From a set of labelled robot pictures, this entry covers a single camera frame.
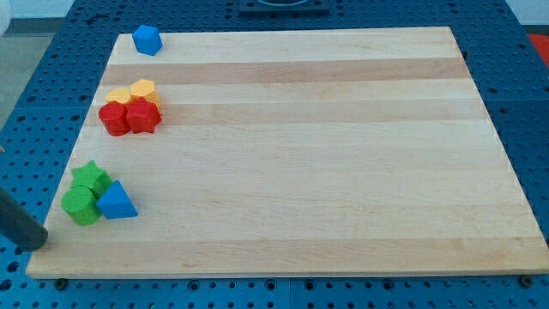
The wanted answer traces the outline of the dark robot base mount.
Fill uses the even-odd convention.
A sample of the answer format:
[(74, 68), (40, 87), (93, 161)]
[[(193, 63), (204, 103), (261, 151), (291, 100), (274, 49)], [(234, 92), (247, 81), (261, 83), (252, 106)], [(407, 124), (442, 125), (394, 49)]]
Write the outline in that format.
[(330, 0), (239, 0), (239, 15), (328, 13)]

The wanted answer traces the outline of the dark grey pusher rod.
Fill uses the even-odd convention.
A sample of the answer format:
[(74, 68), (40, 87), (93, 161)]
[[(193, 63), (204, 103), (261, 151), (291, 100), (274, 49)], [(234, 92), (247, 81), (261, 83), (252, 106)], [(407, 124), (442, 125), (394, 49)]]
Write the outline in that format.
[(1, 235), (23, 251), (36, 251), (48, 239), (44, 226), (4, 189), (1, 189)]

